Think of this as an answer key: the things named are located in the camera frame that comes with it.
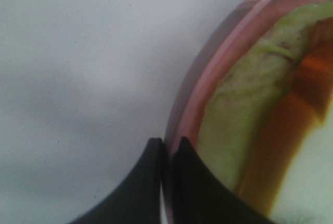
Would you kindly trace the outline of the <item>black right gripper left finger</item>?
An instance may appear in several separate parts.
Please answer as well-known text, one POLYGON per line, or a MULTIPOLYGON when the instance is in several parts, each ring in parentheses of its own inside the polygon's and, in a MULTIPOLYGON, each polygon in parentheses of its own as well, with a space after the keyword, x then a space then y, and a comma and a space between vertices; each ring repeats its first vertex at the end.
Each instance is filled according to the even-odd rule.
POLYGON ((161 223, 164 144, 150 138, 126 178, 104 200, 72 223, 161 223))

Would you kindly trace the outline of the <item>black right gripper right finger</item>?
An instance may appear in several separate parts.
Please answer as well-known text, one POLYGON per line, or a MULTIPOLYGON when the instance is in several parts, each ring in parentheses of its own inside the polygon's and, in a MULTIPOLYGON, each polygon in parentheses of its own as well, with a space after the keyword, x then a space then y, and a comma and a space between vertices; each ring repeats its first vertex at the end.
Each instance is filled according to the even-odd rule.
POLYGON ((172 196, 174 223, 272 223, 222 185, 186 137, 174 156, 172 196))

